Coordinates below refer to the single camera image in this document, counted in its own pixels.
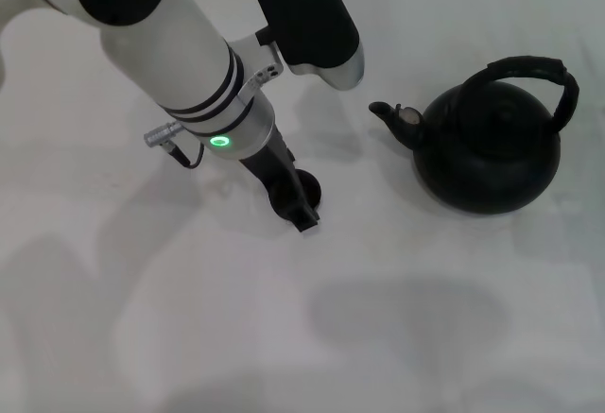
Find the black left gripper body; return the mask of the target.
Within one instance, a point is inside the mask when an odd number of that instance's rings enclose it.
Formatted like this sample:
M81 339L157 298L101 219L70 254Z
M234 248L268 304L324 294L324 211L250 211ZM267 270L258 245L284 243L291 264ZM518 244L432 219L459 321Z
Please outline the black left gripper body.
M257 153L239 162L268 191L278 185L293 185L294 158L276 126L271 129L268 140Z

